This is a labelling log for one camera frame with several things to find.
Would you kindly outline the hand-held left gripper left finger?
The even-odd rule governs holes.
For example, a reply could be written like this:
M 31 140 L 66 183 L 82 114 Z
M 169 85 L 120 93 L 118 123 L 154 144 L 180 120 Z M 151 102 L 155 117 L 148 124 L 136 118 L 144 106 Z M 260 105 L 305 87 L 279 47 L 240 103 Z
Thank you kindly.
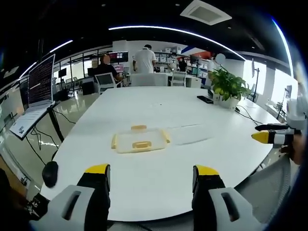
M 110 208 L 110 165 L 91 166 L 77 185 L 69 185 L 30 221 L 35 231 L 105 231 Z

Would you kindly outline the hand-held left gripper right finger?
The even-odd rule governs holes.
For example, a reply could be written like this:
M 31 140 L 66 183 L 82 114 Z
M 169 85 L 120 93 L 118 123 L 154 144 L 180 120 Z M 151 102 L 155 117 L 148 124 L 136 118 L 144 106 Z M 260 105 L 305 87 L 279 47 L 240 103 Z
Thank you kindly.
M 262 231 L 266 227 L 253 215 L 252 205 L 226 187 L 215 169 L 193 166 L 192 184 L 195 231 Z

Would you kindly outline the person's right hand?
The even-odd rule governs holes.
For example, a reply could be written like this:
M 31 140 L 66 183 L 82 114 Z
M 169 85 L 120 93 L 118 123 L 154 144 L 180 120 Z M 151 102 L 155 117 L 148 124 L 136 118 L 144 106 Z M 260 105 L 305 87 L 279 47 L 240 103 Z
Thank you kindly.
M 280 149 L 280 153 L 286 154 L 296 164 L 301 165 L 304 161 L 306 140 L 302 135 L 294 135 L 292 144 Z

